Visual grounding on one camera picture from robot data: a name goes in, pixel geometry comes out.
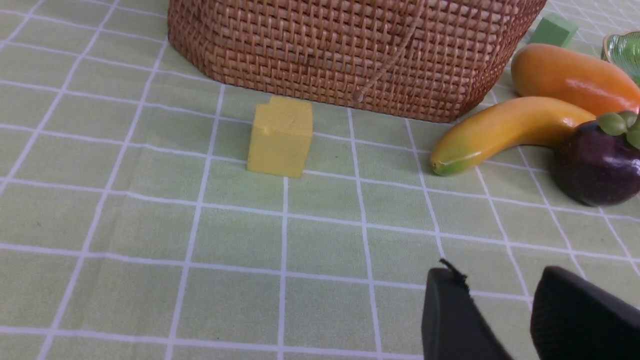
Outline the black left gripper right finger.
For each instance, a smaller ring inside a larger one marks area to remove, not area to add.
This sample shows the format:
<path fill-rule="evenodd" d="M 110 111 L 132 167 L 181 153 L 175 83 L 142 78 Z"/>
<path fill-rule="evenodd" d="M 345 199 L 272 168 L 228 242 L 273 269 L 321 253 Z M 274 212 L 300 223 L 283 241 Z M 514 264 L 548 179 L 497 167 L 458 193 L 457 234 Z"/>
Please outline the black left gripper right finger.
<path fill-rule="evenodd" d="M 560 266 L 535 288 L 530 334 L 542 360 L 637 360 L 640 312 Z"/>

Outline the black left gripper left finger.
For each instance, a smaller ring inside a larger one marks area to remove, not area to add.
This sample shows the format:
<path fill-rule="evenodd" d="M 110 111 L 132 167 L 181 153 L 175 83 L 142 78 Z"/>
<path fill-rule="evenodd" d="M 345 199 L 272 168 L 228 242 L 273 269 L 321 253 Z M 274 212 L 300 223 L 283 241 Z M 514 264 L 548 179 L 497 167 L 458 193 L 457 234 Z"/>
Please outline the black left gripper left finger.
<path fill-rule="evenodd" d="M 467 276 L 446 259 L 427 274 L 422 313 L 425 360 L 511 360 L 478 309 Z"/>

